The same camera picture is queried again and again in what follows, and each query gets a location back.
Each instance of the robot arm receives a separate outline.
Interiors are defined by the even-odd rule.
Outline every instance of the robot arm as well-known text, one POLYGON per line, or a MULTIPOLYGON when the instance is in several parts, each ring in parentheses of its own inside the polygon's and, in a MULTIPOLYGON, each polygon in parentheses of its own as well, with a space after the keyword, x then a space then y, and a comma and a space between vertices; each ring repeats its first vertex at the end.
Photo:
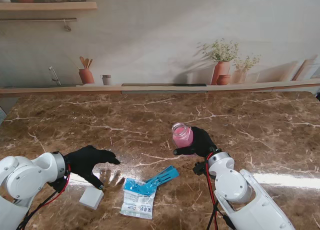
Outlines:
POLYGON ((234 170, 235 161, 226 152, 208 160, 209 174, 215 176, 214 194, 237 230, 294 230, 292 223, 269 194, 245 169, 234 170), (252 190, 255 197, 252 201, 252 190), (245 204, 236 211, 230 203, 245 204))
MULTIPOLYGON (((191 127, 193 142, 191 146, 177 148, 174 155, 197 154, 207 159, 208 172, 215 179, 214 194, 237 230, 294 230, 292 223, 272 200, 263 187, 247 170, 234 169, 235 160, 222 152, 211 140, 209 134, 198 127, 191 127), (231 206, 245 204, 236 211, 231 206)), ((196 163, 193 171, 197 175, 207 174, 206 163, 196 163)))
POLYGON ((0 185, 13 197, 0 196, 0 229, 15 230, 43 186, 64 176, 66 164, 59 152, 44 153, 34 160, 8 156, 0 161, 0 185))
POLYGON ((46 183, 60 193, 67 184, 64 178, 67 165, 73 173, 103 189, 103 183, 92 170, 96 164, 106 162, 120 164, 113 152, 98 150, 91 145, 66 156, 59 152, 46 152, 34 160, 23 156, 8 156, 0 160, 0 186, 14 198, 10 202, 0 196, 0 230, 17 229, 34 197, 46 183))

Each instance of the shelf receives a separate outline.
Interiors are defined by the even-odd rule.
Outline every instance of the shelf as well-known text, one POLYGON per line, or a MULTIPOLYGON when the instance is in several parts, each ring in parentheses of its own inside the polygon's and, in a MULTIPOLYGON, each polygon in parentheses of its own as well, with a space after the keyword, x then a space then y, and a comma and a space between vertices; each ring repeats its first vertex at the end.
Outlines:
POLYGON ((56 86, 56 87, 39 87, 39 88, 1 88, 0 97, 9 96, 23 96, 28 94, 88 94, 88 93, 121 93, 125 92, 143 92, 143 91, 232 91, 232 92, 255 92, 265 90, 281 90, 281 89, 295 89, 308 88, 320 86, 320 79, 313 78, 299 81, 277 81, 277 82, 261 82, 255 84, 236 84, 236 85, 208 85, 208 86, 101 86, 99 84, 86 84, 84 86, 56 86))
POLYGON ((97 3, 83 2, 46 2, 46 3, 0 3, 0 11, 63 11, 63 10, 95 10, 97 3))

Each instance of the brown marble surface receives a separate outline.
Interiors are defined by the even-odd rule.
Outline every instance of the brown marble surface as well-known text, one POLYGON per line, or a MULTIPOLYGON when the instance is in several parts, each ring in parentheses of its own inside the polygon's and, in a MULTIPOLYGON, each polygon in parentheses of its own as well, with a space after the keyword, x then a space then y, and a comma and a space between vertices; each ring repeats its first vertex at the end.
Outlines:
MULTIPOLYGON (((31 219, 28 230, 203 230, 212 203, 205 177, 192 171, 202 159, 172 155, 171 126, 185 122, 207 130, 235 159, 236 170, 250 171, 297 230, 317 230, 319 107, 306 92, 23 97, 0 126, 0 159, 93 145, 112 149, 121 161, 94 168, 106 185, 97 210, 79 204, 88 183, 73 174, 66 191, 31 219), (158 188, 153 219, 121 215, 124 178, 146 180, 169 165, 180 176, 158 188)), ((52 192, 46 185, 32 207, 52 192)), ((221 218, 218 223, 228 229, 221 218)))

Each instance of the white box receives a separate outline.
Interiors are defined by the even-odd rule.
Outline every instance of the white box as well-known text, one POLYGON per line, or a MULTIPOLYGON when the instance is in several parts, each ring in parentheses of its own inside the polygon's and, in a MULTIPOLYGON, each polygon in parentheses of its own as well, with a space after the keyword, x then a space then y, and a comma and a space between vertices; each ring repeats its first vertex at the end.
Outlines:
POLYGON ((103 196, 103 191, 95 187, 88 186, 84 191, 82 197, 80 198, 79 202, 84 206, 96 210, 103 196))

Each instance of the gray container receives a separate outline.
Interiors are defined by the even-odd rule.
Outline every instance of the gray container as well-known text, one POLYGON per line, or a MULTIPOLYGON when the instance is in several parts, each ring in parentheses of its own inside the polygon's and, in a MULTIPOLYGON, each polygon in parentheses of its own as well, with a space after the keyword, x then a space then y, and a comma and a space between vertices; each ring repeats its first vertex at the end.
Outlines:
POLYGON ((111 85, 111 75, 100 75, 103 85, 111 85))

